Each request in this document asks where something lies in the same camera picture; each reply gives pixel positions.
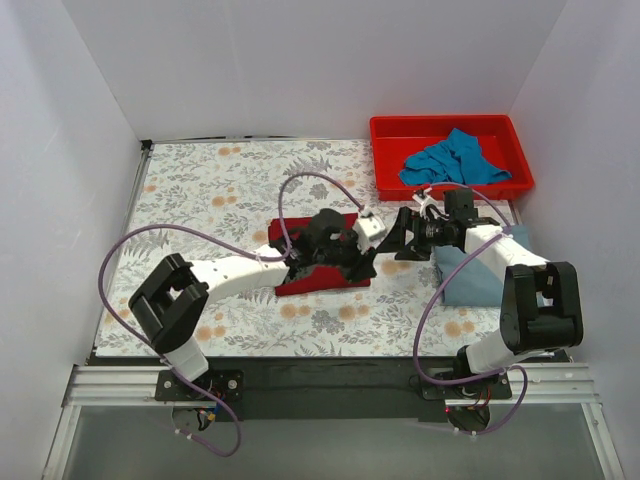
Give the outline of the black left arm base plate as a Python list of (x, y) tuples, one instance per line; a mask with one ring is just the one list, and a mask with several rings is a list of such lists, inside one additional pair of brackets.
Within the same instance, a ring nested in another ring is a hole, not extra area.
[[(234, 402), (242, 397), (244, 372), (242, 370), (209, 370), (192, 383), (217, 398)], [(209, 400), (206, 395), (186, 385), (170, 370), (159, 373), (154, 399), (165, 402)]]

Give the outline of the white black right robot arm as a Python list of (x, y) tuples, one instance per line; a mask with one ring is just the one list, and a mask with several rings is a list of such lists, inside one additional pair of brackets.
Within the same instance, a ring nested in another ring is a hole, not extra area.
[(442, 246), (464, 252), (463, 266), (479, 260), (503, 285), (498, 329), (458, 351), (449, 385), (479, 381), (533, 355), (582, 342), (575, 267), (530, 252), (512, 238), (509, 224), (482, 217), (475, 207), (443, 213), (403, 207), (378, 250), (398, 260), (423, 261)]

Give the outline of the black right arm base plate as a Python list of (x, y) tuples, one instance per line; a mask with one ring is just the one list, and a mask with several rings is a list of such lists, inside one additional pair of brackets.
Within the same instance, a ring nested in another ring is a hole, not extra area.
[(437, 385), (419, 379), (416, 389), (419, 396), (425, 400), (463, 400), (480, 403), (487, 399), (506, 400), (512, 396), (509, 380), (505, 374), (456, 385)]

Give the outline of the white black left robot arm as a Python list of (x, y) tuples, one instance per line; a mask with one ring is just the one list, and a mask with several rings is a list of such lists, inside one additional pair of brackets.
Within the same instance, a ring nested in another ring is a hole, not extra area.
[(281, 236), (248, 254), (189, 262), (166, 256), (129, 299), (129, 309), (152, 350), (188, 381), (209, 370), (194, 332), (211, 304), (244, 291), (280, 287), (311, 276), (318, 267), (339, 272), (347, 283), (376, 276), (374, 243), (386, 235), (366, 210), (353, 222), (324, 208), (303, 226), (280, 222)]

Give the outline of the red t shirt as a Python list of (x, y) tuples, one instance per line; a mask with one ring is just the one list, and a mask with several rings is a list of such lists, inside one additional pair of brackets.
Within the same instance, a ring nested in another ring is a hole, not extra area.
[[(356, 213), (344, 214), (346, 226), (352, 227), (357, 219)], [(285, 218), (284, 223), (290, 233), (292, 239), (296, 238), (297, 233), (293, 230), (308, 226), (311, 217)], [(269, 243), (283, 238), (282, 228), (279, 219), (273, 219), (268, 227)], [(314, 269), (309, 277), (281, 285), (274, 288), (276, 297), (287, 297), (294, 295), (302, 295), (326, 290), (350, 290), (356, 288), (369, 288), (371, 280), (366, 279), (358, 283), (347, 282), (340, 271), (334, 267), (319, 266)]]

